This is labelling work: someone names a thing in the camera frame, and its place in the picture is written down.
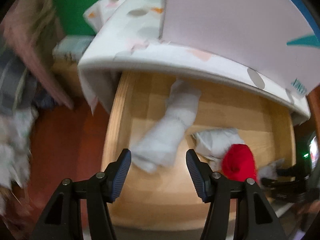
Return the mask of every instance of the blue stripe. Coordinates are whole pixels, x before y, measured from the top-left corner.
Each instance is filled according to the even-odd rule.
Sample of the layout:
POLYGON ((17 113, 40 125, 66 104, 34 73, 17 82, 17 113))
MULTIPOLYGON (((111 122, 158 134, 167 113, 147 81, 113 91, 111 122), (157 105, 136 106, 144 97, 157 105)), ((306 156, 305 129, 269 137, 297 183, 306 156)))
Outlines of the blue stripe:
POLYGON ((320 40, 320 28, 317 25, 315 19, 309 12, 308 8, 304 5, 302 0, 291 0, 294 5, 299 9, 299 11, 302 13, 302 15, 305 17, 307 22, 309 23, 310 27, 313 29, 313 32, 315 33, 315 36, 320 40))
POLYGON ((287 42, 288 46, 305 46, 320 49, 320 42, 317 37, 312 35, 303 36, 287 42))

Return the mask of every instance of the metal screw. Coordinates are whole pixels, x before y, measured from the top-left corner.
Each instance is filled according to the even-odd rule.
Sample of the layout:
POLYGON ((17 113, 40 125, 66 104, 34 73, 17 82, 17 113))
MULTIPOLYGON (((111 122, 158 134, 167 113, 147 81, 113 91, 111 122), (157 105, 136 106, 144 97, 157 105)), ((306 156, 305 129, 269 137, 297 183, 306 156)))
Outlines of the metal screw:
POLYGON ((71 179, 64 179, 62 181, 62 184, 66 186, 66 185, 70 184, 70 182, 71 182, 71 179))
POLYGON ((221 177, 221 174, 218 173, 218 172, 214 172, 214 173, 212 173, 212 177, 213 177, 214 179, 218 179, 218 178, 221 177))
POLYGON ((252 178, 248 178, 247 179, 247 183, 250 184, 250 185, 253 185, 255 183, 255 181, 252 178))
POLYGON ((102 179, 103 177, 104 177, 104 172, 103 171, 100 171, 100 172, 98 172, 97 174, 96 174, 96 177, 98 178, 98 179, 102 179))

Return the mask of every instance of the blue gripper pad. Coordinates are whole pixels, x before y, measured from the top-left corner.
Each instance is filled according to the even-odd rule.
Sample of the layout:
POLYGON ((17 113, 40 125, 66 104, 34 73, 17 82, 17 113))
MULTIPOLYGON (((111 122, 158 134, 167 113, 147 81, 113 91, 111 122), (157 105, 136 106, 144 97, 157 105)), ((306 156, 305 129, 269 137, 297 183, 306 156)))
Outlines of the blue gripper pad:
POLYGON ((107 176, 106 183, 108 185, 111 202, 120 196, 130 164, 131 152, 128 149, 123 149, 119 158, 115 162, 110 163, 104 171, 107 176))
POLYGON ((193 149, 187 151, 186 162, 198 197, 205 203, 211 202, 213 187, 210 180, 212 174, 210 166, 201 162, 193 149))

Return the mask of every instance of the red cloth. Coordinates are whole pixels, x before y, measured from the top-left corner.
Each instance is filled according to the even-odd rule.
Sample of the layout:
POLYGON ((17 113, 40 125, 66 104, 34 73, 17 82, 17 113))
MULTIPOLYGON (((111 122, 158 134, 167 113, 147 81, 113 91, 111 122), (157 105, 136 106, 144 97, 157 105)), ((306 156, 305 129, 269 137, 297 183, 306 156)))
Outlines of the red cloth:
POLYGON ((253 178, 257 181, 257 170, 250 148, 245 144, 233 144, 222 160, 224 175, 237 181, 253 178))

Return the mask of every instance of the open drawer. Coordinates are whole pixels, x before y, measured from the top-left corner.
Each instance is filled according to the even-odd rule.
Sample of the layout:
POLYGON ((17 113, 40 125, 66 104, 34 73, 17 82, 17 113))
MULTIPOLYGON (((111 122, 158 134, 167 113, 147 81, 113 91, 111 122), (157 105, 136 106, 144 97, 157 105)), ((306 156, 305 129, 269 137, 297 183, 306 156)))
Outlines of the open drawer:
MULTIPOLYGON (((161 73, 123 72, 109 119, 102 170, 163 117, 175 79, 161 73)), ((185 157, 186 151, 195 147, 190 135, 195 131, 235 127, 252 150, 258 168, 279 158, 285 158, 287 166, 295 164, 293 127, 286 107, 223 84, 188 81, 202 95, 196 120, 179 145, 174 167, 159 167, 156 173, 148 174, 132 164, 120 197, 109 206, 113 224, 152 230, 204 226, 209 206, 196 194, 185 157)), ((230 211, 234 213, 235 205, 231 204, 230 211)))

